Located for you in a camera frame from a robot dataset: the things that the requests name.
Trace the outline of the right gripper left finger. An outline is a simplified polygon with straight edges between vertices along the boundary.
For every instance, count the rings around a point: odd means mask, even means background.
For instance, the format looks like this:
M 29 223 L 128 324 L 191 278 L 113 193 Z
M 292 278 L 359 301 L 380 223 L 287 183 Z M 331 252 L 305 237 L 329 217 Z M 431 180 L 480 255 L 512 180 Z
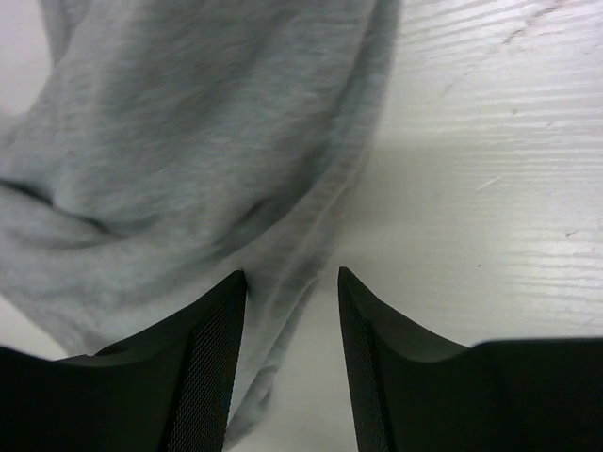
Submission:
M 243 331 L 236 271 L 181 311 L 94 355 L 1 351 L 5 451 L 220 451 Z

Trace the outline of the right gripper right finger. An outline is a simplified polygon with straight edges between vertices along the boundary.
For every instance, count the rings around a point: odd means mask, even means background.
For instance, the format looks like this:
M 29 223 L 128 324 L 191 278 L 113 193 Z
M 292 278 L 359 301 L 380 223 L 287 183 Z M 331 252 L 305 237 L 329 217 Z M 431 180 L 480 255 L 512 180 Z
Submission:
M 598 451 L 602 341 L 465 347 L 378 299 L 349 269 L 338 305 L 361 451 Z

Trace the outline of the grey tank top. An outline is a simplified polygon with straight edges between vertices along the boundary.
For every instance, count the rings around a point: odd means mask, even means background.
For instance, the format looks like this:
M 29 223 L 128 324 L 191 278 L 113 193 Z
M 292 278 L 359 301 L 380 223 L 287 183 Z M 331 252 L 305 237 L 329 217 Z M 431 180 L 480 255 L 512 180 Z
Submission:
M 43 1 L 53 69 L 1 124 L 1 293 L 100 350 L 249 282 L 225 435 L 274 377 L 367 161 L 397 1 Z

